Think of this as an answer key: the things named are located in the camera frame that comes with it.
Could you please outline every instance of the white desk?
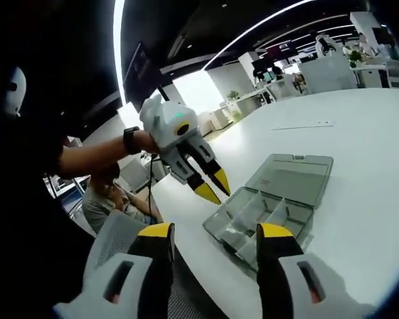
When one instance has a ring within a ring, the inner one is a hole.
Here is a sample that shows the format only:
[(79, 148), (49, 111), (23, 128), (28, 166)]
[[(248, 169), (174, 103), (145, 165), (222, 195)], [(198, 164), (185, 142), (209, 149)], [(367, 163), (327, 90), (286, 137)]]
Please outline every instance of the white desk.
[[(271, 130), (321, 120), (333, 127)], [(356, 301), (382, 302), (399, 279), (399, 90), (343, 90), (268, 104), (211, 146), (232, 192), (272, 153), (332, 156), (307, 252), (343, 277)], [(217, 206), (171, 176), (152, 191), (164, 220), (176, 224), (183, 258), (214, 302), (229, 318), (261, 318), (257, 284), (202, 227)]]
[(258, 95), (262, 95), (264, 101), (266, 101), (264, 93), (268, 93), (268, 90), (266, 88), (261, 88), (260, 90), (256, 90), (254, 92), (243, 95), (237, 100), (229, 101), (229, 109), (231, 111), (238, 111), (242, 114), (243, 117), (246, 117), (254, 112), (256, 109), (261, 107), (261, 103), (257, 100)]

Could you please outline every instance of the black watch strap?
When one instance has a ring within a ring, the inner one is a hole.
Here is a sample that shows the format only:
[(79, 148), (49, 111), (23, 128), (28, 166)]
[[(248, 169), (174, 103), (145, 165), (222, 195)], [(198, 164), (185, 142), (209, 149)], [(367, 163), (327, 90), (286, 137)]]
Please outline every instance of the black watch strap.
[(142, 151), (139, 145), (134, 141), (134, 132), (138, 131), (139, 127), (134, 126), (133, 128), (126, 128), (123, 134), (124, 146), (129, 154), (134, 155)]

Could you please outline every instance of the cable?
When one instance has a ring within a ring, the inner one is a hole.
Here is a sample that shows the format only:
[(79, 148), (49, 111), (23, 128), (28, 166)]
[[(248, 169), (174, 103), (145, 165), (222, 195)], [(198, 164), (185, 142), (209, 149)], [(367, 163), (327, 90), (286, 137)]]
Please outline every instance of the cable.
[(149, 207), (149, 217), (150, 217), (150, 221), (149, 221), (149, 225), (152, 225), (152, 209), (151, 209), (151, 187), (152, 187), (152, 164), (155, 161), (159, 161), (160, 159), (156, 159), (157, 155), (156, 154), (152, 154), (151, 155), (151, 164), (150, 164), (150, 169), (149, 169), (149, 184), (148, 184), (148, 190), (149, 190), (149, 196), (148, 196), (148, 207)]

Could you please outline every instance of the person's arm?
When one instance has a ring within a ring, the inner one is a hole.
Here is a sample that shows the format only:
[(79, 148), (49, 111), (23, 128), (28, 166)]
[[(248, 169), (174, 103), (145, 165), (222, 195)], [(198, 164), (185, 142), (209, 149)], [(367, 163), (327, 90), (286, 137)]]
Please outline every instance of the person's arm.
[[(158, 153), (158, 147), (151, 135), (145, 131), (134, 132), (134, 142), (142, 150)], [(57, 174), (60, 177), (74, 178), (94, 173), (129, 155), (123, 137), (81, 148), (64, 148)]]
[(151, 206), (151, 211), (150, 211), (149, 205), (147, 202), (141, 200), (139, 197), (137, 197), (136, 195), (134, 195), (130, 192), (126, 192), (126, 194), (127, 194), (128, 199), (130, 200), (131, 204), (133, 204), (133, 206), (135, 206), (135, 208), (139, 209), (139, 211), (141, 213), (143, 213), (144, 215), (147, 215), (147, 216), (153, 216), (153, 217), (157, 218), (157, 221), (159, 223), (163, 222), (162, 217), (157, 209), (155, 209), (154, 207)]

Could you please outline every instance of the ceiling light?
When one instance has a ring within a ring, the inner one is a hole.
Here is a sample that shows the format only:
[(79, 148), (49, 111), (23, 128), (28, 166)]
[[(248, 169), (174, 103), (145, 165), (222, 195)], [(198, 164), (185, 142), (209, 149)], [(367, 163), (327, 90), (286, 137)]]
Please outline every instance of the ceiling light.
[(348, 35), (353, 35), (353, 33), (346, 33), (345, 35), (336, 35), (335, 37), (331, 37), (332, 39), (339, 38), (339, 37), (347, 37)]
[(299, 37), (299, 38), (297, 38), (297, 39), (294, 39), (294, 40), (291, 40), (292, 42), (294, 42), (294, 41), (297, 41), (297, 40), (300, 40), (300, 39), (303, 39), (303, 38), (305, 38), (305, 37), (308, 37), (309, 35), (303, 35), (302, 37)]
[(299, 49), (299, 48), (303, 48), (303, 47), (305, 47), (307, 45), (312, 45), (314, 43), (316, 43), (316, 42), (310, 42), (310, 43), (307, 43), (306, 45), (301, 45), (301, 46), (297, 47), (296, 50)]
[(121, 103), (127, 104), (126, 94), (124, 93), (121, 64), (121, 24), (124, 0), (116, 0), (114, 5), (114, 17), (112, 22), (112, 40), (114, 42), (114, 61), (117, 75), (118, 90), (120, 91)]
[(286, 35), (289, 35), (290, 33), (293, 33), (293, 32), (295, 32), (295, 31), (298, 31), (298, 30), (300, 30), (300, 29), (303, 29), (303, 28), (305, 28), (305, 27), (308, 27), (309, 25), (314, 25), (315, 23), (318, 23), (318, 22), (322, 22), (322, 21), (326, 21), (326, 20), (331, 20), (331, 19), (336, 19), (336, 18), (341, 18), (341, 17), (347, 17), (347, 16), (348, 16), (348, 15), (333, 15), (332, 17), (322, 18), (322, 19), (319, 19), (319, 20), (315, 20), (315, 21), (306, 23), (305, 25), (301, 25), (300, 27), (297, 27), (297, 28), (294, 28), (293, 30), (287, 31), (287, 32), (283, 33), (282, 35), (279, 35), (278, 37), (275, 37), (275, 38), (273, 38), (273, 39), (267, 41), (266, 43), (263, 43), (262, 45), (259, 46), (259, 48), (264, 47), (265, 45), (268, 45), (269, 43), (271, 43), (271, 42), (273, 42), (273, 41), (276, 41), (277, 39), (280, 39), (280, 38), (282, 38), (282, 37), (285, 37)]
[(325, 32), (325, 31), (330, 31), (330, 30), (335, 30), (335, 29), (347, 28), (347, 27), (354, 27), (354, 25), (341, 25), (339, 27), (333, 27), (333, 28), (329, 28), (329, 29), (318, 31), (318, 33)]
[(245, 35), (247, 35), (248, 33), (250, 33), (252, 30), (256, 29), (257, 27), (259, 27), (260, 25), (262, 25), (263, 23), (269, 21), (270, 19), (276, 17), (277, 15), (280, 15), (281, 13), (284, 13), (285, 11), (294, 9), (295, 7), (298, 7), (299, 5), (304, 5), (305, 3), (311, 2), (311, 1), (315, 1), (315, 0), (302, 0), (298, 3), (295, 3), (293, 5), (290, 5), (289, 7), (286, 7), (282, 10), (279, 10), (278, 12), (268, 16), (267, 18), (264, 18), (262, 21), (259, 21), (258, 23), (256, 23), (255, 25), (253, 25), (251, 28), (247, 29), (246, 31), (242, 32), (238, 37), (236, 37), (233, 41), (231, 41), (226, 47), (224, 47), (223, 49), (221, 49), (215, 56), (213, 56), (213, 58), (211, 58), (210, 61), (207, 62), (207, 64), (205, 66), (203, 66), (202, 70), (204, 71), (207, 66), (209, 66), (215, 59), (217, 59), (223, 52), (225, 52), (228, 48), (230, 48), (232, 45), (234, 45), (237, 41), (239, 41), (240, 39), (242, 39)]

